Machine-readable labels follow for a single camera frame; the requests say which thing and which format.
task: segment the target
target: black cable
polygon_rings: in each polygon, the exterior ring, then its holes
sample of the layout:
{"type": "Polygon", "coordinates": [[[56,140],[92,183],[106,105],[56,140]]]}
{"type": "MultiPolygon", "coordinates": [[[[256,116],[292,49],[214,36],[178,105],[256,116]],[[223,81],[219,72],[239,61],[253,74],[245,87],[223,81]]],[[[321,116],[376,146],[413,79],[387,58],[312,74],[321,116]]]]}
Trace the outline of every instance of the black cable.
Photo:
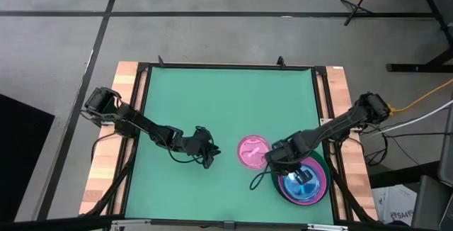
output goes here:
{"type": "MultiPolygon", "coordinates": [[[[379,128],[378,125],[369,124],[369,123],[367,123],[367,125],[369,125],[369,126],[371,126],[372,128],[374,128],[373,131],[375,131],[375,130],[378,130],[379,132],[382,131],[382,129],[379,128]]],[[[385,137],[384,133],[381,134],[381,136],[382,136],[382,138],[384,139],[384,149],[378,150],[378,151],[373,152],[373,153],[370,153],[370,154],[366,154],[366,155],[364,156],[365,158],[368,158],[368,157],[370,157],[370,156],[373,156],[373,157],[368,161],[368,163],[367,163],[367,165],[368,165],[369,167],[375,167],[376,165],[381,164],[381,163],[384,161],[384,159],[387,157],[387,153],[389,152],[389,141],[388,141],[387,138],[385,137]],[[381,154],[381,153],[382,153],[382,156],[381,156],[381,158],[379,159],[379,161],[373,162],[374,159],[375,159],[377,156],[379,156],[379,154],[381,154]]]]}
{"type": "Polygon", "coordinates": [[[118,174],[116,179],[113,180],[110,187],[108,187],[107,191],[104,193],[102,198],[94,205],[94,207],[83,215],[100,215],[102,213],[103,209],[108,204],[108,201],[115,194],[115,191],[122,183],[122,180],[129,174],[136,153],[137,148],[133,147],[132,151],[130,152],[129,159],[125,163],[124,167],[122,168],[121,172],[118,174]]]}
{"type": "Polygon", "coordinates": [[[192,160],[188,160],[188,161],[181,161],[181,160],[177,160],[172,154],[171,154],[171,150],[170,150],[170,147],[167,145],[167,142],[164,140],[164,138],[158,134],[158,133],[154,133],[152,131],[148,131],[149,133],[151,133],[152,135],[154,136],[159,136],[161,138],[161,141],[164,143],[165,145],[165,148],[168,150],[168,154],[170,155],[171,159],[177,163],[181,163],[181,164],[187,164],[187,163],[192,163],[192,162],[197,162],[198,164],[201,164],[200,162],[198,162],[197,160],[201,159],[202,157],[197,157],[195,158],[194,156],[192,160]]]}
{"type": "MultiPolygon", "coordinates": [[[[441,112],[441,111],[445,111],[445,110],[448,110],[448,109],[449,109],[449,107],[446,107],[446,108],[440,109],[440,110],[439,110],[438,112],[436,112],[436,113],[439,113],[439,112],[441,112]]],[[[382,129],[382,130],[385,130],[386,128],[392,128],[392,127],[397,126],[397,125],[400,125],[400,124],[404,124],[404,123],[407,123],[407,122],[411,122],[412,120],[416,120],[417,118],[421,118],[421,117],[423,117],[423,116],[424,116],[424,115],[420,115],[420,116],[418,116],[418,117],[416,117],[416,118],[411,118],[411,119],[408,119],[408,120],[406,120],[406,121],[400,121],[400,122],[394,123],[393,125],[386,125],[386,126],[384,126],[383,128],[381,128],[381,129],[382,129]]]]}
{"type": "MultiPolygon", "coordinates": [[[[199,125],[195,126],[195,129],[196,130],[204,130],[208,135],[210,135],[210,141],[212,141],[212,144],[215,145],[214,144],[214,138],[213,138],[213,136],[211,135],[211,132],[208,129],[206,129],[205,127],[199,126],[199,125]]],[[[199,162],[198,159],[195,158],[195,156],[192,156],[192,157],[195,160],[195,162],[197,162],[198,164],[203,164],[202,162],[199,162]]]]}
{"type": "Polygon", "coordinates": [[[342,142],[336,142],[334,140],[329,140],[329,142],[332,142],[333,143],[333,152],[331,151],[331,147],[329,145],[329,148],[328,148],[328,152],[331,154],[331,155],[336,155],[337,154],[337,151],[341,150],[341,147],[343,146],[343,143],[342,142]]]}
{"type": "Polygon", "coordinates": [[[356,139],[351,138],[351,137],[348,137],[348,139],[358,143],[361,146],[361,148],[362,148],[362,152],[365,152],[365,148],[363,147],[363,144],[359,140],[356,140],[356,139]]]}
{"type": "Polygon", "coordinates": [[[453,133],[410,133],[410,134],[401,134],[401,135],[385,135],[388,138],[397,138],[403,136],[415,136],[415,135],[453,135],[453,133]]]}
{"type": "Polygon", "coordinates": [[[93,161],[94,158],[94,151],[96,150],[96,145],[98,144],[99,141],[106,139],[107,137],[110,137],[112,135],[116,135],[116,133],[111,133],[108,135],[104,135],[102,137],[99,137],[96,141],[94,141],[93,146],[91,147],[91,161],[93,161]]]}
{"type": "Polygon", "coordinates": [[[359,135],[366,135],[366,134],[369,134],[369,133],[373,133],[374,131],[377,131],[377,129],[379,128],[380,125],[381,125],[381,123],[378,124],[377,127],[374,127],[374,130],[371,130],[371,131],[365,132],[365,131],[362,130],[362,131],[359,132],[359,135]]]}
{"type": "Polygon", "coordinates": [[[261,181],[263,180],[264,176],[266,174],[278,174],[278,172],[276,171],[267,171],[269,168],[269,164],[266,165],[266,168],[264,168],[264,171],[262,171],[261,173],[257,174],[255,176],[255,178],[253,178],[252,182],[250,183],[250,186],[248,187],[251,191],[252,190],[255,190],[255,188],[258,187],[258,185],[260,185],[261,181]],[[253,182],[255,182],[255,180],[260,177],[260,179],[258,180],[258,182],[255,184],[255,186],[253,186],[253,182]]]}
{"type": "Polygon", "coordinates": [[[396,145],[398,145],[399,149],[400,149],[400,150],[401,150],[401,151],[402,151],[402,152],[403,152],[410,160],[412,160],[414,163],[416,163],[418,166],[420,166],[420,164],[419,164],[417,161],[415,161],[411,156],[409,156],[409,154],[408,154],[406,151],[403,150],[402,146],[396,141],[395,138],[393,138],[393,137],[390,137],[390,138],[396,143],[396,145]]]}
{"type": "Polygon", "coordinates": [[[386,140],[387,138],[392,139],[392,140],[396,143],[396,145],[399,147],[399,149],[407,156],[407,158],[409,158],[409,159],[412,160],[415,164],[417,164],[418,166],[420,166],[420,164],[419,164],[417,161],[415,161],[414,158],[412,158],[412,157],[411,157],[411,156],[410,156],[410,155],[402,148],[402,146],[398,143],[398,141],[397,141],[395,138],[393,138],[392,136],[390,136],[390,135],[388,135],[388,134],[386,134],[386,133],[382,133],[382,137],[384,138],[384,140],[386,140]]]}

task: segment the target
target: green mat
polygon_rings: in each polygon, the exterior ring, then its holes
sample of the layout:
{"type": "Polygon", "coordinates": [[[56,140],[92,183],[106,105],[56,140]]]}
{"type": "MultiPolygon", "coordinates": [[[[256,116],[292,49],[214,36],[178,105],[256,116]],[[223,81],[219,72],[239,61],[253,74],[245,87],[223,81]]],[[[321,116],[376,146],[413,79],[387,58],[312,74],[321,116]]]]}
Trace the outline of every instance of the green mat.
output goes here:
{"type": "MultiPolygon", "coordinates": [[[[272,144],[319,125],[309,70],[153,68],[144,115],[187,136],[204,126],[222,153],[208,170],[179,164],[142,133],[127,218],[333,224],[328,194],[314,205],[295,205],[279,195],[270,175],[250,191],[260,171],[245,168],[236,155],[246,135],[272,144]]],[[[321,147],[316,151],[322,155],[321,147]]]]}

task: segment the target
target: pink lid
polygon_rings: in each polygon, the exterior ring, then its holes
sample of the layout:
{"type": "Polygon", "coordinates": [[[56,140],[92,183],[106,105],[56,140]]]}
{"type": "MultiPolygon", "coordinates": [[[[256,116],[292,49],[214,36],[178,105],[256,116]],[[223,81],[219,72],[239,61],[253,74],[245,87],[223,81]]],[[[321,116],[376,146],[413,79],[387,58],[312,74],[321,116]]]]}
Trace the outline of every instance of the pink lid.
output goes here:
{"type": "Polygon", "coordinates": [[[238,158],[250,169],[266,166],[264,154],[270,150],[269,143],[260,135],[247,135],[238,144],[238,158]]]}

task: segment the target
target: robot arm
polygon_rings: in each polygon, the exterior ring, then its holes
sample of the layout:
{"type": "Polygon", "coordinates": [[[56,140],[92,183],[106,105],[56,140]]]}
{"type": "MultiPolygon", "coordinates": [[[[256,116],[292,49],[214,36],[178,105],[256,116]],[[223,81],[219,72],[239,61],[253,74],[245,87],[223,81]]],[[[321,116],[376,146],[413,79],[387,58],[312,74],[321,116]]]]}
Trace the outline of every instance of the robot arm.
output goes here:
{"type": "Polygon", "coordinates": [[[84,112],[92,116],[91,121],[97,126],[100,127],[105,121],[114,122],[115,132],[124,137],[135,137],[141,130],[159,147],[202,157],[201,163],[205,169],[210,167],[214,156],[220,154],[218,146],[210,142],[212,136],[206,128],[197,126],[193,136],[183,137],[182,130],[157,125],[121,101],[119,93],[111,89],[96,88],[85,103],[85,108],[84,112]]]}
{"type": "Polygon", "coordinates": [[[308,157],[320,142],[327,139],[342,142],[349,136],[351,128],[366,123],[379,124],[386,120],[389,114],[389,107],[378,94],[363,94],[349,111],[337,118],[318,128],[298,131],[275,142],[272,150],[265,154],[266,161],[271,171],[280,175],[296,172],[298,182],[303,184],[306,174],[300,173],[300,162],[308,157]]]}

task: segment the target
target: gray floor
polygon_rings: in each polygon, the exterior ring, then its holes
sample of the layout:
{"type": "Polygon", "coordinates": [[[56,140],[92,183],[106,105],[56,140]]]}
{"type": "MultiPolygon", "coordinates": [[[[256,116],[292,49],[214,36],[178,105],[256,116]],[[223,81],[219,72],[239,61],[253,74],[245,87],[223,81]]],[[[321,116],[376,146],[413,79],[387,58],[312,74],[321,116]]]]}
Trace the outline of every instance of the gray floor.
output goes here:
{"type": "MultiPolygon", "coordinates": [[[[453,21],[453,0],[435,0],[453,21]]],[[[108,0],[2,0],[3,10],[99,10],[108,0]]],[[[429,11],[425,0],[366,0],[378,12],[429,11]]],[[[117,0],[115,11],[347,11],[339,0],[117,0]]],[[[0,17],[0,93],[56,115],[17,220],[33,219],[42,188],[91,54],[100,18],[0,17]]],[[[447,47],[430,19],[342,18],[111,18],[88,89],[110,86],[118,61],[232,62],[343,66],[352,99],[373,91],[401,107],[451,78],[449,74],[390,74],[384,65],[424,63],[447,47]]],[[[436,93],[386,124],[419,116],[450,99],[436,93]]],[[[446,112],[396,133],[441,132],[446,112]]],[[[89,171],[95,125],[79,121],[49,218],[75,216],[89,171]]],[[[366,153],[383,147],[362,138],[366,153]]],[[[441,137],[398,140],[419,163],[439,159],[441,137]]],[[[413,166],[393,143],[384,165],[413,166]]]]}

